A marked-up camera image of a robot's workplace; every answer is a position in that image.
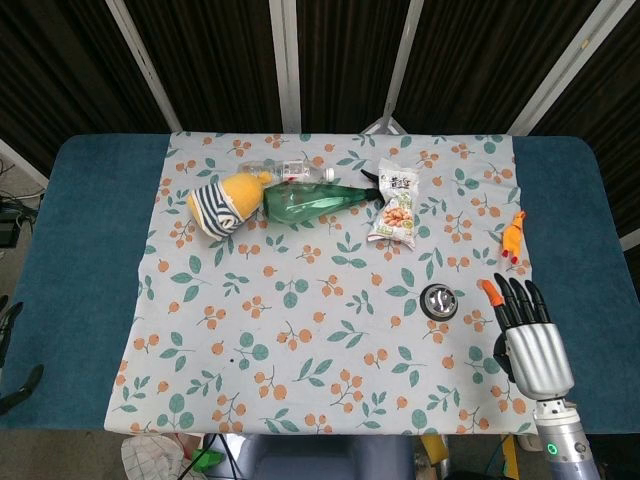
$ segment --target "green plastic bottle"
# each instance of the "green plastic bottle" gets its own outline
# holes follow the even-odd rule
[[[270,221],[292,225],[376,198],[381,198],[377,188],[285,182],[265,189],[264,213]]]

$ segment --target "striped fabric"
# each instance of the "striped fabric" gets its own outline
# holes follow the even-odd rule
[[[244,222],[219,181],[194,190],[191,195],[198,210],[198,223],[210,237],[222,240]]]

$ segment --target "blue table surface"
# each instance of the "blue table surface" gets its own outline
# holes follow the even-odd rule
[[[32,397],[0,428],[101,429],[127,340],[168,135],[83,135],[58,153],[15,300],[2,379]],[[640,305],[596,159],[572,137],[516,137],[533,280],[564,339],[591,433],[640,431]]]

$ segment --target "orange fingertip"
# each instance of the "orange fingertip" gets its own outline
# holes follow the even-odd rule
[[[482,281],[482,289],[489,297],[489,303],[491,303],[492,307],[497,307],[499,305],[504,305],[504,299],[496,290],[496,287],[493,286],[489,280]]]

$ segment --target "floral tablecloth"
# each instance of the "floral tablecloth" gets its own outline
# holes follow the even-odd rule
[[[359,170],[382,157],[420,172],[413,252],[366,242],[376,203],[292,227],[258,211],[222,242],[186,206],[241,161],[308,158],[368,187]],[[519,197],[508,136],[172,135],[105,428],[534,431],[533,402],[491,357],[499,328],[478,287],[531,277],[526,245],[516,265],[500,256]],[[432,283],[458,295],[446,323],[418,305]]]

